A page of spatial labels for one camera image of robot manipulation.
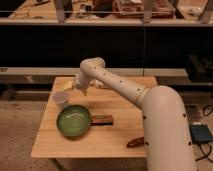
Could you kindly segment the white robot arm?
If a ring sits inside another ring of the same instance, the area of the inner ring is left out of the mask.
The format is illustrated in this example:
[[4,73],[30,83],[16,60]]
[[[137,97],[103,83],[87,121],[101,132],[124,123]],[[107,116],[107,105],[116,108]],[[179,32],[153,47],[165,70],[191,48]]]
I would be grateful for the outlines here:
[[180,95],[171,87],[130,81],[105,68],[100,58],[85,59],[63,90],[86,92],[98,80],[142,111],[147,171],[197,171],[187,113]]

